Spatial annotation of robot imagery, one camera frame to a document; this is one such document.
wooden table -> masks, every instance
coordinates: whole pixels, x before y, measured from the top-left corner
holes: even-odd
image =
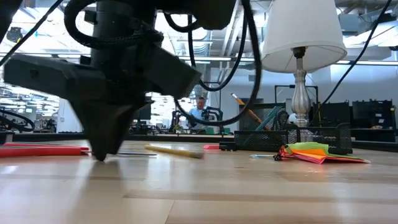
[[[373,163],[275,162],[243,151],[1,159],[0,223],[398,223],[398,154],[354,153]]]

man in blue shirt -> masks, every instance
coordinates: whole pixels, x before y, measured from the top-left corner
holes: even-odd
[[[192,108],[189,111],[189,114],[194,116],[196,119],[203,119],[201,117],[201,114],[202,114],[204,109],[205,109],[205,99],[203,97],[199,97],[198,100],[197,100],[197,107],[196,108]],[[188,123],[188,126],[191,129],[196,129],[196,130],[197,129],[205,129],[205,126],[201,125],[201,124],[196,124],[194,127],[192,127],[192,125],[190,123]]]

black cable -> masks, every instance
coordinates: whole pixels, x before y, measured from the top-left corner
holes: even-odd
[[[0,60],[0,66],[3,66],[8,59],[18,50],[18,48],[29,38],[31,37],[37,29],[47,20],[48,16],[63,2],[63,0],[57,0],[44,14],[44,16],[31,28],[31,30],[23,36],[23,38],[12,47],[10,51]]]
[[[107,49],[112,47],[130,47],[132,45],[139,44],[143,41],[148,42],[161,42],[163,41],[163,34],[157,32],[153,28],[149,27],[147,24],[141,22],[140,26],[142,28],[142,33],[132,34],[124,37],[92,37],[80,32],[76,26],[76,18],[80,11],[90,4],[98,1],[105,0],[71,0],[65,7],[65,17],[64,23],[65,28],[71,37],[73,37],[81,45],[92,49]],[[124,4],[131,6],[131,0],[115,0]]]
[[[186,32],[191,32],[193,30],[199,29],[201,26],[199,25],[198,21],[195,21],[194,23],[188,23],[187,26],[182,27],[177,25],[174,21],[173,18],[170,14],[164,13],[164,17],[167,21],[167,23],[169,24],[169,26],[171,28],[173,28],[173,30],[176,30],[178,32],[182,32],[182,33],[186,33]]]
[[[187,119],[189,119],[191,122],[208,125],[208,126],[226,126],[229,124],[233,124],[239,121],[239,119],[242,118],[249,111],[250,107],[253,105],[254,101],[257,98],[257,94],[259,92],[261,85],[262,63],[261,63],[261,56],[259,50],[259,42],[257,38],[256,23],[254,22],[254,16],[250,5],[250,0],[241,0],[241,1],[244,9],[244,14],[246,15],[246,19],[248,20],[249,34],[251,37],[251,44],[254,54],[254,64],[256,66],[256,77],[250,99],[248,103],[244,106],[242,111],[233,118],[227,119],[225,121],[203,121],[188,114],[185,110],[183,110],[178,100],[174,98],[174,103],[176,107],[180,110],[181,114],[187,117]]]
[[[364,45],[364,47],[363,47],[361,53],[358,55],[358,57],[355,59],[355,61],[351,64],[351,66],[349,66],[349,68],[347,69],[346,73],[344,73],[344,75],[340,78],[340,80],[338,81],[338,83],[336,84],[336,86],[334,87],[334,89],[331,91],[331,93],[329,94],[329,96],[328,96],[328,97],[324,100],[324,102],[319,106],[317,112],[316,112],[315,115],[313,116],[313,119],[312,119],[312,121],[310,122],[309,125],[311,125],[311,124],[314,122],[314,120],[315,120],[315,118],[317,117],[318,113],[320,112],[322,106],[325,105],[325,104],[330,100],[330,98],[333,96],[333,94],[335,94],[335,92],[336,92],[337,88],[340,86],[341,82],[346,78],[346,76],[349,74],[349,72],[354,68],[354,66],[356,65],[356,63],[361,59],[361,57],[362,57],[363,54],[365,53],[365,51],[366,51],[368,45],[370,44],[370,42],[371,42],[371,40],[372,40],[372,37],[373,37],[374,32],[376,31],[377,26],[379,25],[379,23],[380,23],[380,21],[381,21],[381,18],[383,17],[384,13],[387,11],[387,8],[389,7],[391,1],[392,1],[392,0],[388,0],[388,2],[386,3],[386,5],[384,6],[383,10],[381,11],[381,13],[380,13],[378,19],[375,21],[374,26],[373,26],[373,28],[372,28],[372,31],[371,31],[371,33],[369,34],[369,37],[368,37],[368,39],[366,40],[365,45]]]
[[[241,45],[239,46],[239,52],[238,52],[238,57],[236,58],[236,61],[234,63],[234,66],[232,67],[231,72],[229,75],[226,77],[226,79],[218,86],[215,88],[207,86],[202,80],[199,80],[199,85],[204,88],[207,91],[220,91],[222,90],[228,83],[232,80],[232,78],[235,75],[236,70],[239,67],[239,64],[241,63],[241,59],[243,56],[243,51],[244,51],[244,44],[246,42],[246,33],[248,31],[248,21],[246,19],[246,16],[243,16],[243,28],[242,28],[242,37],[241,37]],[[188,46],[189,46],[189,56],[191,59],[191,65],[195,66],[195,55],[193,53],[193,41],[189,41],[189,39],[192,39],[192,32],[188,33]]]
[[[25,131],[25,132],[31,132],[31,131],[33,131],[35,129],[35,123],[33,121],[31,121],[29,118],[26,118],[26,117],[24,117],[22,115],[19,115],[17,113],[13,113],[13,112],[6,111],[6,110],[3,110],[3,109],[0,109],[0,113],[8,114],[8,115],[23,119],[28,124],[30,124],[30,128],[26,128],[23,125],[16,124],[13,121],[11,121],[11,120],[3,117],[3,116],[0,116],[0,122],[2,122],[4,124],[8,124],[8,126],[11,127],[11,128],[15,128],[15,129],[18,129],[18,131]]]

yellow pencil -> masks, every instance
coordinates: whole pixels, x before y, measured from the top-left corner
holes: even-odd
[[[178,149],[168,149],[166,147],[151,146],[151,145],[145,145],[145,149],[155,151],[155,152],[164,152],[167,154],[173,154],[173,155],[177,155],[177,156],[184,156],[184,157],[195,158],[195,159],[202,159],[203,156],[205,155],[203,152],[190,152],[190,151],[184,151],[184,150],[178,150]]]

red object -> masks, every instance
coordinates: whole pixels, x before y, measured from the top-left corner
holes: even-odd
[[[89,147],[81,147],[81,146],[63,146],[56,144],[36,144],[36,143],[23,143],[23,142],[6,142],[3,146],[27,146],[27,147],[75,147],[79,148],[82,151],[89,151]]]
[[[82,156],[88,151],[82,151],[79,147],[0,147],[0,157],[22,157],[22,156]]]
[[[220,149],[220,145],[205,145],[204,149]]]

